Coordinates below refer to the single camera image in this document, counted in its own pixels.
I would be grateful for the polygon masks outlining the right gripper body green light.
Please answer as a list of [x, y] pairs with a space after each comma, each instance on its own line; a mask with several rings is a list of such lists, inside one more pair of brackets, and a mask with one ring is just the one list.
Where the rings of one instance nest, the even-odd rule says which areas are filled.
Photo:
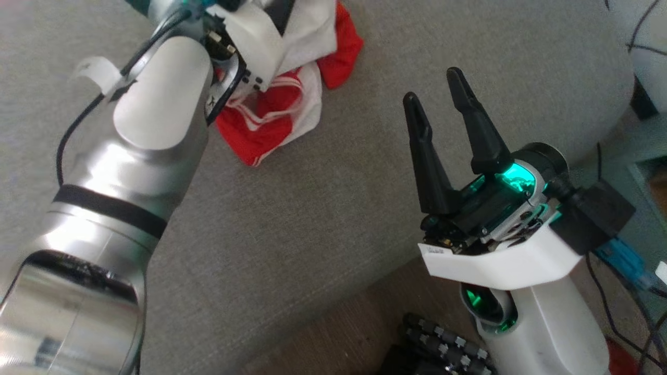
[[507, 171], [464, 188], [460, 212], [423, 220], [418, 247], [430, 275], [512, 291], [560, 280], [581, 261], [555, 231], [564, 219], [558, 185], [569, 182], [564, 157], [545, 143], [512, 156]]

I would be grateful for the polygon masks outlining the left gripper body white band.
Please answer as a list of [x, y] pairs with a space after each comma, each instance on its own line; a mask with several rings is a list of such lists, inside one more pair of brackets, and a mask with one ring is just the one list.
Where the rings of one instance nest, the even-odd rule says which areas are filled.
[[207, 12], [222, 19], [226, 32], [245, 62], [243, 82], [265, 92], [279, 75], [286, 55], [283, 35], [293, 1], [216, 1]]

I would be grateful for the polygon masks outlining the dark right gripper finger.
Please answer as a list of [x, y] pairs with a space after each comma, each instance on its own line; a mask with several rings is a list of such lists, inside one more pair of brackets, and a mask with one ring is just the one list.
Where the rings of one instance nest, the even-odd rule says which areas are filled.
[[502, 174], [514, 163], [510, 150], [498, 133], [486, 110], [477, 100], [463, 71], [450, 67], [446, 78], [453, 105], [464, 118], [472, 150], [470, 166], [474, 174]]
[[413, 92], [403, 96], [409, 145], [421, 211], [448, 215], [462, 207], [461, 192], [453, 189], [432, 143], [432, 127]]

